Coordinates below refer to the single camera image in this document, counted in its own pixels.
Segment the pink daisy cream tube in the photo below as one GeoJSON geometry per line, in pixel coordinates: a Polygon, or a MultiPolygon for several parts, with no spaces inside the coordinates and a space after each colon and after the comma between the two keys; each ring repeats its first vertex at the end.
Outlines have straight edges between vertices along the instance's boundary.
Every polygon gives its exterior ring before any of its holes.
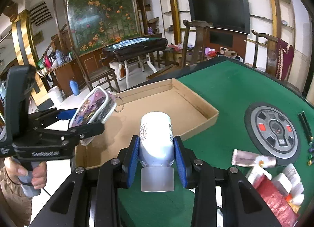
{"type": "Polygon", "coordinates": [[[234,149],[231,164],[245,168],[253,168],[255,166],[261,168],[274,168],[277,161],[274,157],[234,149]]]}

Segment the white bottle translucent cap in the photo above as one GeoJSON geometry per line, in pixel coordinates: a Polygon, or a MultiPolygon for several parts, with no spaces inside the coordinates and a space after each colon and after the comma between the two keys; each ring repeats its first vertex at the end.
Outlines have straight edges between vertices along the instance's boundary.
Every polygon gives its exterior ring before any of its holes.
{"type": "Polygon", "coordinates": [[[139,161],[142,192],[174,191],[173,130],[166,113],[149,112],[141,118],[139,161]]]}

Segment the maroon fringed cloth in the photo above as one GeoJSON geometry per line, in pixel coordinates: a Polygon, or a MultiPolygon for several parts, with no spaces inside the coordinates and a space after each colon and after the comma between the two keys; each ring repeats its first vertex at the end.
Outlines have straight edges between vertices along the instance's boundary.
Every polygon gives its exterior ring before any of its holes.
{"type": "Polygon", "coordinates": [[[280,81],[285,80],[290,66],[292,65],[294,58],[294,47],[288,44],[284,40],[278,38],[277,42],[277,68],[276,78],[280,81]]]}

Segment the black pen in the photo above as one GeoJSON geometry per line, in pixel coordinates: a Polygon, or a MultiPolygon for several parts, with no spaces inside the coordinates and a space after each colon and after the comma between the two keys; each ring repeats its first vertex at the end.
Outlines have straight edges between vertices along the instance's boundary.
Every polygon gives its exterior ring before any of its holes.
{"type": "Polygon", "coordinates": [[[313,153],[313,134],[312,134],[312,131],[311,131],[311,128],[310,128],[310,124],[308,122],[308,119],[306,117],[306,113],[304,111],[302,111],[301,115],[302,115],[303,123],[304,123],[304,126],[305,126],[304,129],[305,129],[306,137],[307,137],[307,140],[308,140],[308,144],[310,146],[309,153],[313,153]]]}
{"type": "MultiPolygon", "coordinates": [[[[299,120],[300,120],[300,122],[301,122],[301,124],[302,124],[302,128],[303,128],[303,130],[304,130],[304,134],[306,135],[305,129],[304,129],[305,126],[304,126],[304,123],[303,123],[303,118],[302,118],[301,113],[302,113],[302,112],[298,113],[298,118],[299,118],[299,120]]],[[[308,160],[308,162],[307,162],[307,165],[308,165],[308,166],[313,165],[313,153],[309,153],[309,160],[308,160]]]]}

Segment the flower painted screen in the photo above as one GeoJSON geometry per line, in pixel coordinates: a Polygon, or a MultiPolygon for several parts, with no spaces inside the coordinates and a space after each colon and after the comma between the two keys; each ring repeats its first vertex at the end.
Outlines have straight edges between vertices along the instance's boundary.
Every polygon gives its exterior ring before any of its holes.
{"type": "Polygon", "coordinates": [[[141,34],[136,0],[63,0],[71,45],[78,54],[141,34]]]}

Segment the dark wooden chair left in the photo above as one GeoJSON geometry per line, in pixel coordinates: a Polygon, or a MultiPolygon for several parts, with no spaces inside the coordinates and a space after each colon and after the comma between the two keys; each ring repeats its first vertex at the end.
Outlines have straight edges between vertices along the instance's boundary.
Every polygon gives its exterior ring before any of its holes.
{"type": "Polygon", "coordinates": [[[118,80],[114,72],[114,69],[107,66],[103,66],[98,68],[96,71],[93,71],[92,73],[88,73],[87,69],[83,66],[83,63],[80,60],[76,50],[73,47],[70,47],[70,49],[80,68],[82,77],[90,91],[92,91],[95,88],[93,86],[93,83],[98,81],[99,82],[98,86],[107,83],[109,86],[106,87],[106,89],[110,89],[112,92],[116,93],[120,92],[120,87],[118,85],[118,80]]]}

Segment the cardboard tray box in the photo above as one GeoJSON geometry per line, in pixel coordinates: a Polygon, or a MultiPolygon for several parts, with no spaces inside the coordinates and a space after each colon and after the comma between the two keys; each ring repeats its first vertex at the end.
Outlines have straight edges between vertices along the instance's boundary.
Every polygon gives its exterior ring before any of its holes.
{"type": "Polygon", "coordinates": [[[134,135],[152,142],[148,152],[164,156],[162,145],[176,135],[183,141],[215,125],[219,111],[176,79],[154,82],[117,94],[119,113],[105,122],[104,132],[87,145],[78,145],[75,164],[96,168],[117,157],[134,135]]]}

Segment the white power adapter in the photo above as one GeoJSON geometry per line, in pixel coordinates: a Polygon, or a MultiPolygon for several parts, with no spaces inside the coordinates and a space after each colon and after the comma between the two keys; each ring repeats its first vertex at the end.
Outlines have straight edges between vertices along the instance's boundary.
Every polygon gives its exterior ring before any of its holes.
{"type": "Polygon", "coordinates": [[[271,181],[288,202],[296,206],[301,206],[305,198],[303,194],[304,186],[297,169],[292,163],[288,164],[271,181]]]}

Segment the purple anime pouch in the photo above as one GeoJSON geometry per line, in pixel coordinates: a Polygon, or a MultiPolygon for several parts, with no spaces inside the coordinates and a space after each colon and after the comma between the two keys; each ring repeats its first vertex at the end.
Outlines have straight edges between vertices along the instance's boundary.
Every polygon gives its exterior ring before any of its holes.
{"type": "Polygon", "coordinates": [[[84,99],[70,120],[69,127],[81,126],[94,122],[104,124],[117,106],[115,95],[102,87],[95,87],[84,99]]]}

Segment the red foil package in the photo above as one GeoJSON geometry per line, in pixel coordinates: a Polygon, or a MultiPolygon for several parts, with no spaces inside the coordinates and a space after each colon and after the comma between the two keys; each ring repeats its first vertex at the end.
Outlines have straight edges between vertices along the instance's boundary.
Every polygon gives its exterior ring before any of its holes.
{"type": "Polygon", "coordinates": [[[265,175],[262,175],[253,186],[275,215],[281,226],[295,226],[298,215],[295,214],[284,196],[265,175]]]}

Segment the blue thermos bottle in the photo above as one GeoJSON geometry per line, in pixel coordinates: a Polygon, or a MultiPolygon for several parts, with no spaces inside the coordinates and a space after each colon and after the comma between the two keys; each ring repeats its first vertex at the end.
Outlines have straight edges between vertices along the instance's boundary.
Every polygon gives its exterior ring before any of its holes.
{"type": "Polygon", "coordinates": [[[79,86],[78,86],[77,82],[75,82],[74,80],[70,80],[69,85],[70,85],[70,88],[72,90],[72,93],[75,96],[78,96],[80,94],[80,90],[79,90],[79,86]]]}

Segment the round mahjong table centre panel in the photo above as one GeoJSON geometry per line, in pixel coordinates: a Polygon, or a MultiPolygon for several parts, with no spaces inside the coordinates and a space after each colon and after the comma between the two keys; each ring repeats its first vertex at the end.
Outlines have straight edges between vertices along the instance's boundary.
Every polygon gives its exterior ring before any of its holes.
{"type": "Polygon", "coordinates": [[[244,113],[244,124],[262,155],[274,157],[279,166],[297,161],[301,141],[293,123],[279,108],[265,102],[253,103],[244,113]]]}

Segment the wooden chair with maroon cloth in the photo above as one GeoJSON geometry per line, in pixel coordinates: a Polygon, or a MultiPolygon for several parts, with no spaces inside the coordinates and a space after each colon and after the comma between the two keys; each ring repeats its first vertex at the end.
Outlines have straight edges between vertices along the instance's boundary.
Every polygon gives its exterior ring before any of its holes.
{"type": "MultiPolygon", "coordinates": [[[[270,75],[273,78],[276,78],[276,68],[277,68],[277,42],[278,42],[278,37],[271,36],[266,33],[259,33],[254,30],[251,30],[252,34],[256,37],[255,40],[255,50],[254,50],[254,59],[253,59],[253,65],[252,67],[255,69],[257,60],[258,60],[258,50],[259,50],[259,39],[263,38],[266,40],[266,67],[265,67],[265,73],[270,75]]],[[[291,70],[291,66],[289,69],[289,72],[285,78],[287,79],[289,73],[291,70]]]]}

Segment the wooden chair near television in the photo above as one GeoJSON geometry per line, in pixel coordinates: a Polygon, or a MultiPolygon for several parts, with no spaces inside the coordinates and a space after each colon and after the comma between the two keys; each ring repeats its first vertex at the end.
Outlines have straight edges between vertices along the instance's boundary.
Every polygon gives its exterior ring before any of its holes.
{"type": "Polygon", "coordinates": [[[203,62],[205,59],[205,41],[208,37],[209,28],[213,26],[212,22],[193,20],[183,20],[185,25],[185,35],[182,48],[182,63],[181,68],[183,69],[186,65],[194,65],[198,62],[203,62]],[[192,50],[192,54],[187,57],[188,53],[188,37],[191,27],[195,27],[196,36],[195,44],[192,50]]]}

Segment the flat screen television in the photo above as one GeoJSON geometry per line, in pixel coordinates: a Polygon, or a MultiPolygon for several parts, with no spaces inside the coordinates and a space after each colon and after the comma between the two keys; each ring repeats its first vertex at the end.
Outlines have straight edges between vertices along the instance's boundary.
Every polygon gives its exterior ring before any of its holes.
{"type": "Polygon", "coordinates": [[[212,23],[215,29],[250,34],[248,0],[188,0],[192,20],[212,23]]]}

